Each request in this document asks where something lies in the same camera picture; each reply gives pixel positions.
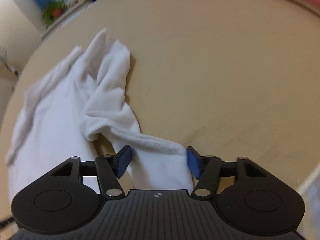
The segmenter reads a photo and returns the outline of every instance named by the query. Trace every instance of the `red object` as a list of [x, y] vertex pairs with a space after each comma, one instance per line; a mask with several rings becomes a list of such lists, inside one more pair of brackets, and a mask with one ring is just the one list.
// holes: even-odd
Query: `red object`
[[55, 8], [53, 11], [52, 11], [52, 16], [54, 18], [58, 18], [60, 17], [61, 15], [63, 14], [63, 10], [61, 8]]

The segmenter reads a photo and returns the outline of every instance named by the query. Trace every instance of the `green plant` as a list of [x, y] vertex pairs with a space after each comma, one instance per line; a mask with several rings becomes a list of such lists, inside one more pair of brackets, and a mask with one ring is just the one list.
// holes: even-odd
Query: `green plant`
[[65, 12], [68, 9], [68, 6], [64, 0], [54, 0], [49, 2], [42, 11], [42, 19], [47, 27], [53, 24], [56, 20], [56, 17], [53, 15], [54, 10], [56, 9], [61, 9], [62, 12]]

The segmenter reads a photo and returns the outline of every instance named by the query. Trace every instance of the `black cable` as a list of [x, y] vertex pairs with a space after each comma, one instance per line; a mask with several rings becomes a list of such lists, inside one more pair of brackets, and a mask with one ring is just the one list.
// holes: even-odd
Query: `black cable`
[[9, 224], [11, 224], [12, 222], [14, 222], [14, 218], [10, 217], [4, 221], [0, 222], [0, 230], [6, 228]]

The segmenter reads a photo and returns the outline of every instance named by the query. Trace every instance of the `white fabric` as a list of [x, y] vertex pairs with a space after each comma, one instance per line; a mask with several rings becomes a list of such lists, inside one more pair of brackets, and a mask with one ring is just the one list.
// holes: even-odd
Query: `white fabric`
[[[140, 133], [124, 101], [130, 52], [101, 31], [81, 55], [69, 56], [25, 93], [6, 155], [10, 200], [71, 156], [94, 160], [92, 140], [104, 135], [118, 152], [133, 149], [128, 168], [138, 189], [192, 190], [185, 148]], [[96, 181], [87, 185], [97, 189]]]

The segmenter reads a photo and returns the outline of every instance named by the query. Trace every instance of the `silver screw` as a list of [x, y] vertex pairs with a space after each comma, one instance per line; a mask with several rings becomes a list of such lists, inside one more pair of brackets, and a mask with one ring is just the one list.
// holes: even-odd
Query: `silver screw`
[[110, 197], [118, 197], [122, 194], [122, 190], [118, 188], [111, 188], [107, 190], [107, 195]]
[[200, 188], [195, 191], [195, 194], [199, 197], [206, 197], [210, 195], [210, 191], [205, 188]]

